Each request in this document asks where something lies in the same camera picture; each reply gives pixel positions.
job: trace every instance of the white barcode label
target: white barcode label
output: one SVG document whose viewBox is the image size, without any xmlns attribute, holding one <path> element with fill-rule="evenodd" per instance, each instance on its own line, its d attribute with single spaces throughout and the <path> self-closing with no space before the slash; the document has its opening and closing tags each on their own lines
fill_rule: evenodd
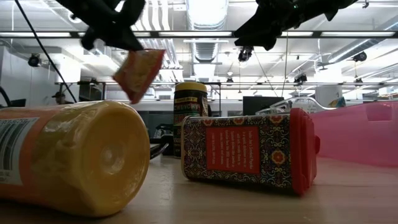
<svg viewBox="0 0 398 224">
<path fill-rule="evenodd" d="M 19 153 L 27 133 L 38 119 L 0 119 L 0 184 L 22 185 Z"/>
</svg>

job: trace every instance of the office desk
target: office desk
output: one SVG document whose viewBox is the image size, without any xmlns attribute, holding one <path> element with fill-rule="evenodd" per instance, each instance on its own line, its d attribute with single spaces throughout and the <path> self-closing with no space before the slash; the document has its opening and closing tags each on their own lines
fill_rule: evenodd
<svg viewBox="0 0 398 224">
<path fill-rule="evenodd" d="M 318 160 L 315 185 L 302 198 L 186 180 L 180 161 L 151 161 L 137 197 L 104 218 L 71 217 L 0 201 L 0 223 L 398 223 L 398 169 Z"/>
</svg>

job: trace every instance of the yellow cap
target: yellow cap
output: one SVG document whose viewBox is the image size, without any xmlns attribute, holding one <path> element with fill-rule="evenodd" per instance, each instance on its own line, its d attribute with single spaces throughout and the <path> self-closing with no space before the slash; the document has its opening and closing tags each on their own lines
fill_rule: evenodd
<svg viewBox="0 0 398 224">
<path fill-rule="evenodd" d="M 197 83 L 197 82 L 179 83 L 175 86 L 175 91 L 180 91 L 180 90 L 197 90 L 207 93 L 206 86 L 202 83 Z"/>
</svg>

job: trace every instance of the pink plastic bin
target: pink plastic bin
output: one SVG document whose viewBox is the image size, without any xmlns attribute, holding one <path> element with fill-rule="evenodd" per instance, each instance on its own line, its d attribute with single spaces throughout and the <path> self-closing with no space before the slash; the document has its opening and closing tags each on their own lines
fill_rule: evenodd
<svg viewBox="0 0 398 224">
<path fill-rule="evenodd" d="M 398 167 L 398 101 L 365 103 L 311 114 L 319 156 Z"/>
</svg>

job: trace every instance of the red lid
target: red lid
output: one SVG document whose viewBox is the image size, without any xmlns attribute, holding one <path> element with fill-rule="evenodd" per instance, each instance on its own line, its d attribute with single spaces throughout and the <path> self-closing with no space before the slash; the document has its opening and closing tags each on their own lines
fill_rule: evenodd
<svg viewBox="0 0 398 224">
<path fill-rule="evenodd" d="M 320 140 L 309 115 L 299 108 L 290 111 L 290 156 L 293 190 L 302 195 L 317 176 Z"/>
</svg>

